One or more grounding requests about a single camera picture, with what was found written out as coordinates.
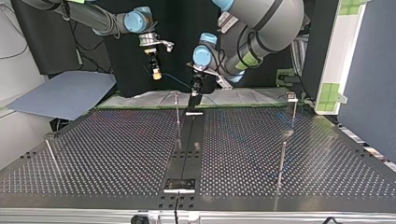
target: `perforated metal table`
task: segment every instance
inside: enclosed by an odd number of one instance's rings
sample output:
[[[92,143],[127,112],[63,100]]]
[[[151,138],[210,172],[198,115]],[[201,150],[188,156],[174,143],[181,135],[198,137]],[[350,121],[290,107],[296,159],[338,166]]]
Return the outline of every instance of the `perforated metal table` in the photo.
[[[175,110],[93,110],[0,172],[0,215],[2,208],[396,213],[394,172],[325,118],[291,113],[207,109],[178,126]],[[195,192],[164,193],[175,179],[194,180]]]

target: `black backdrop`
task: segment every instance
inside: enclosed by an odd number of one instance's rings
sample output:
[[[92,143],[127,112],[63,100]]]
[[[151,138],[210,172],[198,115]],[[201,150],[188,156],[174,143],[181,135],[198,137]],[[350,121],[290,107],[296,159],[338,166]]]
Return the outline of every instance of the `black backdrop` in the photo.
[[[50,63],[51,66],[38,64],[40,71],[43,71],[42,74],[48,75],[50,71],[76,70],[79,65],[76,63],[76,54],[73,53],[76,46],[73,43],[71,30],[65,21],[51,19],[53,16],[59,18],[61,16],[33,9],[20,0],[12,2],[14,7],[20,5],[17,7],[18,19],[29,45],[35,46],[35,59],[43,62],[49,59],[57,61]],[[198,44],[200,34],[202,32],[215,34],[217,31],[219,9],[211,0],[98,0],[95,4],[112,13],[129,12],[135,7],[151,7],[155,20],[159,22],[157,32],[161,38],[176,44],[172,53],[167,53],[166,49],[161,47],[163,72],[186,84],[191,84],[191,69],[186,66],[186,63],[191,61],[192,52]],[[76,37],[85,47],[93,47],[100,41],[100,37],[95,36],[91,28],[83,25],[78,26]],[[60,48],[64,43],[70,43],[69,50]],[[164,76],[161,81],[152,80],[143,67],[144,64],[147,65],[147,58],[143,50],[138,47],[137,35],[122,35],[120,39],[106,36],[105,43],[106,49],[101,46],[96,51],[85,53],[106,70],[109,67],[108,58],[110,59],[117,79],[117,88],[122,96],[132,97],[154,90],[189,91],[189,88],[167,76]],[[90,65],[89,62],[85,63],[82,70],[95,70],[95,67],[85,66]],[[235,87],[274,87],[277,69],[291,67],[290,49],[287,48],[277,54],[267,56],[260,68],[248,70]],[[211,92],[216,87],[213,77],[209,78],[212,80],[206,81],[205,92]]]
[[[151,7],[154,19],[159,22],[157,33],[162,39],[176,43],[172,53],[161,47],[163,72],[187,84],[191,83],[191,69],[186,63],[191,60],[200,34],[217,30],[219,11],[210,0],[100,0],[96,4],[112,13]],[[147,58],[138,47],[137,35],[122,35],[120,39],[108,36],[105,42],[122,95],[129,97],[160,89],[189,91],[167,76],[161,81],[152,80],[143,67]]]

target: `gray panel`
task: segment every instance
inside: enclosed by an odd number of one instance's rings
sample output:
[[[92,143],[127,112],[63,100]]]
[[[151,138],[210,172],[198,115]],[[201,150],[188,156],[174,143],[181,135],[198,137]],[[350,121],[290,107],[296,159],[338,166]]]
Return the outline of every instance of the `gray panel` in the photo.
[[[339,120],[353,133],[396,162],[394,22],[396,1],[367,4],[346,84]]]
[[[299,110],[292,122],[287,108],[207,110],[194,209],[396,212],[395,176],[323,117]]]

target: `white wall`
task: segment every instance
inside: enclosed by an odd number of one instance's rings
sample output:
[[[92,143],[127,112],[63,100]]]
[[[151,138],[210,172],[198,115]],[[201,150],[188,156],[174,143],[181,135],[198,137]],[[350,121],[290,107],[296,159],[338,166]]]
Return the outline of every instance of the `white wall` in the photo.
[[[20,29],[14,14],[4,7],[1,8]],[[0,13],[0,58],[20,53],[25,46],[24,38]],[[0,60],[0,107],[43,82],[44,77],[39,74],[29,49],[18,57]]]
[[[20,29],[12,11],[1,6],[0,8],[6,11],[14,25]],[[7,104],[45,80],[39,74],[29,49],[20,56],[1,59],[20,53],[25,46],[24,38],[0,13],[0,169],[39,145],[44,134],[50,132],[50,118],[5,108]]]

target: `gray robot arm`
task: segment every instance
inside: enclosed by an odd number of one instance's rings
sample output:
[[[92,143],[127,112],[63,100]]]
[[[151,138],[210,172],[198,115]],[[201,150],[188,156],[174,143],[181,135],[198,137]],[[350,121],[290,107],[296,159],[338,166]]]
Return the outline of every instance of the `gray robot arm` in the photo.
[[[140,47],[148,55],[150,70],[154,79],[161,79],[161,62],[158,57],[159,46],[165,45],[172,51],[172,42],[160,40],[155,33],[155,22],[149,7],[138,7],[129,13],[114,15],[91,3],[76,3],[65,0],[22,0],[24,3],[46,11],[63,15],[64,19],[78,21],[91,27],[98,35],[139,34]]]
[[[268,54],[287,47],[303,24],[303,0],[212,1],[246,27],[235,43],[236,52],[229,58],[215,50],[214,35],[203,34],[193,54],[194,68],[198,72],[215,71],[232,82],[239,81],[246,69],[259,66]]]

